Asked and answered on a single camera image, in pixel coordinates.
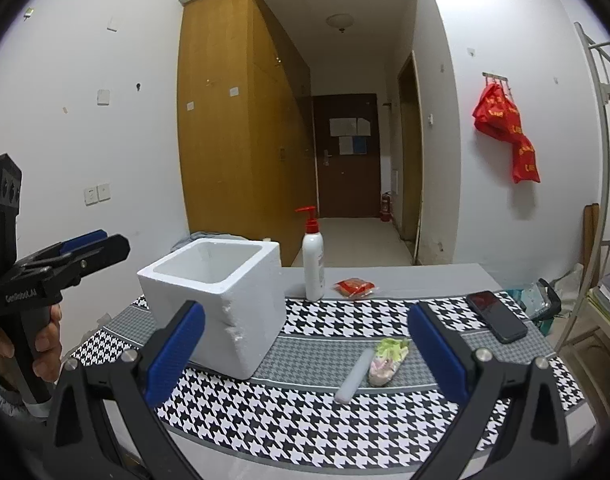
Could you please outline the person's left hand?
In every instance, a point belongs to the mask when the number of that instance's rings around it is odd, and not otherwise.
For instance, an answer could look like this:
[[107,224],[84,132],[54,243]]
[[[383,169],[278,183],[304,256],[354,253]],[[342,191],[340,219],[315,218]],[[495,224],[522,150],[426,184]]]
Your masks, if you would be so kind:
[[[35,350],[37,358],[33,363],[34,374],[45,382],[55,382],[59,376],[62,344],[60,342],[61,308],[58,304],[50,307],[50,322],[37,334]],[[12,377],[11,359],[14,345],[0,329],[0,377],[11,388],[17,389]]]

